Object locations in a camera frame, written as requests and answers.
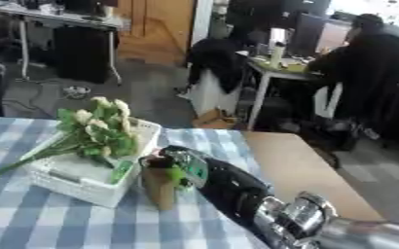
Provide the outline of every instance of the desk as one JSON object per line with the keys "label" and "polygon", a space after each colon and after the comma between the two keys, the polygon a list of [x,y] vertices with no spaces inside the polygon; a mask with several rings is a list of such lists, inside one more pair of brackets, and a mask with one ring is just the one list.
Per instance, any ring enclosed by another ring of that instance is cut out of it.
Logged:
{"label": "desk", "polygon": [[262,105],[265,100],[265,94],[268,90],[271,79],[278,78],[292,81],[316,81],[318,79],[318,77],[314,74],[274,69],[253,58],[249,59],[248,65],[262,75],[262,80],[260,81],[259,89],[257,90],[254,107],[249,117],[248,130],[252,130],[254,128],[257,117],[262,109]]}
{"label": "desk", "polygon": [[28,53],[28,43],[27,43],[27,30],[26,30],[26,22],[27,21],[40,21],[62,24],[62,25],[73,25],[73,26],[84,26],[91,27],[96,29],[108,30],[109,35],[109,65],[110,68],[115,75],[118,84],[120,85],[122,82],[122,78],[118,73],[118,70],[115,66],[115,48],[114,48],[114,36],[115,32],[118,29],[129,29],[129,20],[122,19],[120,17],[112,17],[112,18],[103,18],[102,21],[92,21],[83,19],[84,16],[64,13],[62,15],[55,15],[48,11],[40,11],[40,10],[27,10],[25,7],[15,3],[4,3],[0,1],[0,13],[8,14],[11,16],[18,17],[19,19],[19,37],[21,40],[22,47],[22,70],[21,75],[22,78],[28,79],[27,77],[27,69],[29,63],[29,53]]}
{"label": "desk", "polygon": [[324,196],[348,219],[382,221],[372,208],[335,170],[299,136],[283,133],[244,132],[251,152],[276,196],[291,201],[308,191]]}

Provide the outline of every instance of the wooden door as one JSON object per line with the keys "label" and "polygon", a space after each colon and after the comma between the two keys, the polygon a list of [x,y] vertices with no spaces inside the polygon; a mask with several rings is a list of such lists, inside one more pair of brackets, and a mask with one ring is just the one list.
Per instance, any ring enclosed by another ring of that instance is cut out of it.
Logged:
{"label": "wooden door", "polygon": [[119,0],[118,14],[131,19],[120,34],[120,57],[181,64],[191,34],[195,0]]}

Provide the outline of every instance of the robotic arm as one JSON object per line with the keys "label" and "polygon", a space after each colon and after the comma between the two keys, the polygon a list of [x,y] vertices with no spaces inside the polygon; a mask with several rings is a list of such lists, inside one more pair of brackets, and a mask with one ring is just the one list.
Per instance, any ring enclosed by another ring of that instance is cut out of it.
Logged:
{"label": "robotic arm", "polygon": [[283,203],[254,176],[199,151],[169,146],[159,156],[141,164],[177,165],[210,203],[271,248],[399,249],[398,225],[341,218],[327,200],[309,193]]}

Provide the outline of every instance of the black jacket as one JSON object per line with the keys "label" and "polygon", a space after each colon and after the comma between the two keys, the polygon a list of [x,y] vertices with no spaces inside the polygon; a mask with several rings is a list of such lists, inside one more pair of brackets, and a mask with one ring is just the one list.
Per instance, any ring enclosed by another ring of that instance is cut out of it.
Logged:
{"label": "black jacket", "polygon": [[187,61],[192,62],[189,84],[200,80],[203,70],[210,71],[219,79],[221,89],[231,93],[237,88],[242,75],[244,58],[236,52],[240,44],[230,39],[204,39],[191,48]]}
{"label": "black jacket", "polygon": [[331,83],[344,84],[336,118],[380,123],[399,91],[399,37],[357,37],[349,46],[312,62],[308,69],[322,72]]}

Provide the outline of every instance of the table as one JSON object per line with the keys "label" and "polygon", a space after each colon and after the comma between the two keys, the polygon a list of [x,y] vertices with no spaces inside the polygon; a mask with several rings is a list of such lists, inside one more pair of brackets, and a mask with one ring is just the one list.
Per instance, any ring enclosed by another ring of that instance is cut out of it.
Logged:
{"label": "table", "polygon": [[[55,121],[0,118],[0,165],[55,132]],[[259,174],[239,132],[164,129],[160,146],[189,146]],[[266,248],[196,191],[158,212],[137,184],[116,209],[31,186],[23,168],[0,177],[0,248]]]}
{"label": "table", "polygon": [[253,58],[249,59],[248,65],[262,75],[262,80],[260,81],[259,89],[257,90],[254,107],[249,117],[248,130],[252,130],[254,128],[257,117],[259,116],[260,110],[262,109],[268,86],[270,85],[270,82],[273,78],[306,82],[312,82],[318,79],[318,76],[314,74],[309,74],[305,72],[289,72],[282,69],[274,69]]}
{"label": "table", "polygon": [[295,134],[244,132],[264,177],[273,182],[276,196],[291,201],[308,191],[324,196],[340,215],[362,221],[382,221],[374,210],[306,142]]}
{"label": "table", "polygon": [[19,37],[21,40],[22,48],[22,78],[28,79],[27,69],[29,63],[29,52],[27,43],[27,30],[26,23],[28,21],[40,21],[49,22],[60,25],[73,25],[73,26],[84,26],[96,29],[107,30],[109,35],[109,66],[114,73],[118,85],[122,83],[122,78],[118,73],[115,66],[115,47],[114,47],[114,36],[118,29],[128,30],[130,22],[127,19],[120,17],[103,18],[102,21],[85,20],[84,16],[78,14],[64,13],[62,15],[55,15],[49,12],[50,5],[42,5],[41,10],[27,10],[25,7],[15,2],[4,3],[0,1],[0,13],[5,13],[18,17],[19,20]]}

